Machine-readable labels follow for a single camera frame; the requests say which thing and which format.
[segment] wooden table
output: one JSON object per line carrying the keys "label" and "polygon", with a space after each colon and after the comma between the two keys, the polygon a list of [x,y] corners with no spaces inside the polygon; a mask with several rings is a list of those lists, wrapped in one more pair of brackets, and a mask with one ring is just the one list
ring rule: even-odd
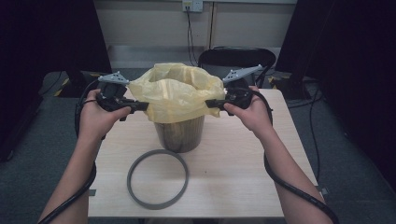
{"label": "wooden table", "polygon": [[[261,93],[274,109],[279,137],[316,185],[282,93]],[[185,193],[167,208],[149,210],[129,195],[126,179],[138,157],[159,148],[154,124],[143,112],[116,122],[96,160],[98,173],[91,187],[96,193],[90,197],[89,217],[283,217],[274,182],[264,170],[262,145],[239,118],[226,112],[220,118],[205,116],[201,144],[180,154],[190,171]],[[170,156],[147,158],[134,171],[135,195],[148,203],[168,201],[182,188],[184,174]]]}

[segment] chair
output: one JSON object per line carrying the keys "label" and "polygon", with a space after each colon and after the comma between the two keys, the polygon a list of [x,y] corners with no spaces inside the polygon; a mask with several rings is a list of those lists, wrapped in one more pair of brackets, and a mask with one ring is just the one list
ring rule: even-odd
{"label": "chair", "polygon": [[230,69],[240,69],[261,65],[262,72],[245,77],[249,85],[261,88],[265,80],[265,73],[276,62],[276,56],[268,49],[216,47],[204,51],[199,59],[198,66],[204,68],[210,75],[224,78]]}

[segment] wall outlet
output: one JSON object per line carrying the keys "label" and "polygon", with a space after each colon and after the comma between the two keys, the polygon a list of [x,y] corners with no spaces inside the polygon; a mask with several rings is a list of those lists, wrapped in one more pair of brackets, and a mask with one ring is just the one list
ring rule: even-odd
{"label": "wall outlet", "polygon": [[183,0],[181,6],[182,11],[202,12],[204,10],[203,0]]}
{"label": "wall outlet", "polygon": [[203,10],[204,10],[203,0],[193,0],[192,1],[192,11],[193,12],[202,12]]}
{"label": "wall outlet", "polygon": [[182,11],[192,11],[192,0],[183,0],[181,2],[181,10]]}

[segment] cable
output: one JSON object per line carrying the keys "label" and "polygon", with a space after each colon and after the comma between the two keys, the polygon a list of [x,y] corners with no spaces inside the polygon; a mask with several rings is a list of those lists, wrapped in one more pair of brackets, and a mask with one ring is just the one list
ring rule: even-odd
{"label": "cable", "polygon": [[[95,81],[91,82],[87,88],[85,88],[84,92],[81,94],[78,103],[76,104],[76,111],[75,111],[75,131],[76,131],[76,135],[78,136],[78,131],[79,131],[79,116],[82,110],[82,107],[89,103],[89,102],[93,102],[96,100],[89,100],[86,102],[82,102],[83,99],[87,96],[88,91],[91,89],[91,87],[98,82],[98,80],[96,79]],[[90,186],[93,183],[93,180],[96,178],[96,164],[95,162],[92,165],[92,169],[91,169],[91,173],[90,176],[87,180],[87,182],[85,182],[85,184],[75,193],[73,194],[69,199],[67,199],[64,203],[62,203],[61,205],[59,205],[57,208],[55,208],[52,212],[50,212],[46,217],[44,217],[43,219],[41,219],[41,221],[38,222],[38,224],[47,224],[47,223],[51,223],[51,221],[53,219],[55,219],[57,216],[59,216],[67,207],[69,207],[72,203],[74,203],[82,194],[84,194],[85,191],[87,191]]]}
{"label": "cable", "polygon": [[281,178],[279,178],[274,171],[271,169],[269,162],[267,160],[267,157],[265,156],[264,153],[264,166],[265,166],[265,170],[267,171],[268,175],[281,187],[283,187],[284,189],[287,189],[288,191],[292,192],[293,194],[299,196],[300,198],[306,200],[307,202],[313,204],[316,208],[320,209],[323,213],[325,213],[331,220],[332,223],[334,224],[338,224],[338,217],[337,215],[332,211],[332,209],[330,209],[329,206],[327,206],[325,203],[319,201],[318,199],[316,199],[315,197],[305,193],[304,191],[295,188],[293,185],[285,182],[284,180],[282,180]]}
{"label": "cable", "polygon": [[311,127],[312,138],[314,139],[315,151],[317,152],[317,162],[318,162],[317,181],[319,182],[319,178],[320,178],[320,155],[319,155],[319,150],[318,150],[317,138],[316,138],[315,132],[314,132],[314,126],[312,125],[312,108],[314,107],[314,103],[316,101],[315,99],[317,98],[317,95],[318,95],[318,90],[319,90],[319,88],[317,88],[317,91],[315,92],[315,95],[314,95],[314,100],[311,103],[311,108],[309,108],[309,126]]}
{"label": "cable", "polygon": [[268,71],[265,72],[265,74],[264,71],[262,71],[259,75],[254,75],[254,82],[256,83],[256,86],[258,88],[262,88],[262,84],[264,83],[265,77],[271,76],[275,73],[277,73],[277,71],[275,70],[275,67],[272,66],[268,69]]}
{"label": "cable", "polygon": [[45,91],[39,93],[39,95],[44,95],[44,94],[46,94],[47,92],[49,92],[49,90],[52,89],[52,87],[59,81],[59,79],[61,78],[61,74],[62,74],[62,71],[59,73],[58,77],[57,77],[56,80],[52,83],[52,85],[50,85],[50,87],[49,87],[48,89],[46,89]]}
{"label": "cable", "polygon": [[[264,98],[264,96],[259,93],[258,91],[251,91],[252,94],[257,95],[260,97],[260,99],[262,99],[262,101],[264,102],[265,106],[267,107],[267,112],[268,112],[268,117],[271,121],[271,124],[273,124],[273,116],[272,116],[272,109],[270,108],[270,106],[268,105],[268,102],[266,101],[266,99]],[[318,208],[320,211],[322,211],[324,214],[326,214],[331,220],[332,223],[334,224],[338,224],[338,217],[337,215],[332,211],[332,209],[327,206],[325,203],[319,201],[318,199],[316,199],[315,197],[309,195],[308,193],[295,188],[293,185],[287,183],[286,181],[282,180],[279,176],[277,176],[274,171],[271,169],[271,166],[267,160],[267,157],[265,156],[265,152],[263,155],[263,159],[264,159],[264,167],[265,167],[265,171],[268,173],[268,175],[281,187],[283,187],[284,189],[290,191],[291,193],[299,196],[300,198],[306,200],[307,202],[313,204],[316,208]]]}
{"label": "cable", "polygon": [[93,183],[93,180],[96,178],[96,164],[93,163],[92,170],[87,182],[79,189],[74,195],[72,195],[69,199],[67,199],[64,203],[55,208],[51,213],[49,213],[46,217],[41,219],[38,224],[47,224],[51,223],[53,219],[55,219],[59,214],[61,214],[68,206],[70,206],[73,202],[75,202],[81,195],[87,191]]}
{"label": "cable", "polygon": [[197,59],[195,58],[194,43],[193,43],[193,40],[192,40],[192,29],[191,29],[191,22],[190,22],[190,7],[186,7],[186,12],[187,12],[187,18],[188,18],[188,21],[189,21],[189,28],[187,30],[187,45],[188,45],[187,48],[189,50],[190,63],[191,63],[192,66],[196,66],[192,62],[191,52],[190,52],[190,40],[191,40],[192,57],[194,58],[195,63],[198,64]]}

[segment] gray ring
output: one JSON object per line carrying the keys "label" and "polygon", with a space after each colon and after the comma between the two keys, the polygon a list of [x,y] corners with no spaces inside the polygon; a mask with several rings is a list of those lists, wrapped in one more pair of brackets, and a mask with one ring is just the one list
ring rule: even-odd
{"label": "gray ring", "polygon": [[[184,185],[183,185],[183,188],[181,189],[181,191],[173,199],[171,199],[170,201],[165,202],[165,203],[145,203],[145,202],[142,202],[134,195],[134,192],[132,191],[132,187],[131,187],[132,173],[134,172],[134,169],[136,168],[136,166],[139,164],[139,162],[141,162],[145,158],[150,157],[150,156],[155,155],[155,154],[167,154],[167,155],[175,157],[183,165],[184,171],[186,172],[186,180],[184,181]],[[186,162],[184,162],[183,158],[181,158],[178,154],[176,154],[175,152],[170,151],[170,150],[155,149],[155,150],[146,152],[145,154],[141,155],[139,158],[137,158],[137,160],[134,162],[134,164],[132,164],[132,166],[131,166],[131,168],[129,169],[129,172],[128,172],[126,185],[128,187],[129,194],[131,194],[132,198],[134,198],[134,200],[137,203],[139,203],[140,205],[142,205],[143,207],[145,207],[147,209],[160,210],[160,209],[164,209],[166,207],[169,207],[170,205],[172,205],[175,202],[177,202],[177,200],[179,200],[181,198],[181,196],[183,195],[184,191],[186,191],[188,183],[189,183],[189,169],[187,168],[187,164],[186,164]]]}

